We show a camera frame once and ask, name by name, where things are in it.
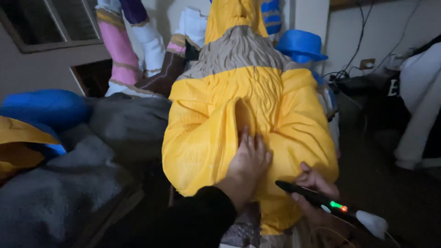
black sleeve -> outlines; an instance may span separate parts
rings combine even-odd
[[[233,203],[222,190],[203,187],[193,197],[168,208],[147,227],[145,237],[138,237],[126,247],[217,248],[235,218]]]

window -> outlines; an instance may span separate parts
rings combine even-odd
[[[0,20],[22,53],[103,43],[97,0],[0,0]]]

gray blanket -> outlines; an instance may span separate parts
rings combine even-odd
[[[72,151],[0,188],[0,247],[93,246],[142,197],[141,172],[161,158],[170,106],[124,94],[94,102],[89,123],[61,135]]]

purple fabric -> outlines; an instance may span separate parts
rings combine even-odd
[[[142,23],[148,19],[147,11],[141,0],[120,0],[124,16],[130,24]]]

